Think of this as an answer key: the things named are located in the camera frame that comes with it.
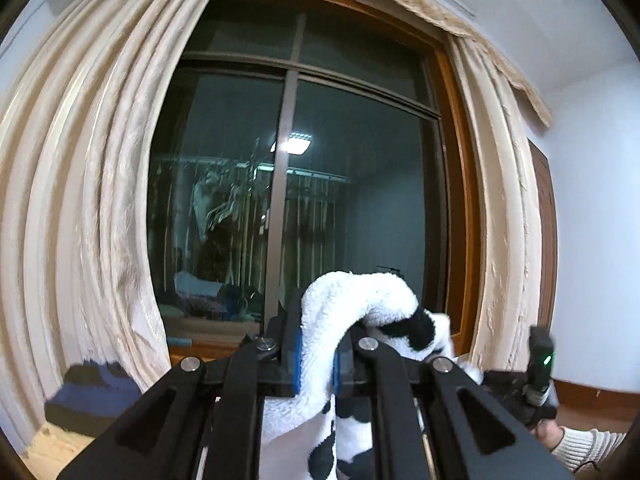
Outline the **white ribbed sleeve forearm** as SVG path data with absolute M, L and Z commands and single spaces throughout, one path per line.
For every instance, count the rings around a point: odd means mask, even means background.
M 562 438 L 552 448 L 555 456 L 571 472 L 596 470 L 627 437 L 626 432 L 577 430 L 561 426 Z

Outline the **person's right hand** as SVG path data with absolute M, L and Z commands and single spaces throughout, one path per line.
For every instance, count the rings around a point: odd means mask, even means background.
M 549 451 L 553 451 L 564 438 L 564 429 L 554 419 L 541 420 L 530 432 Z

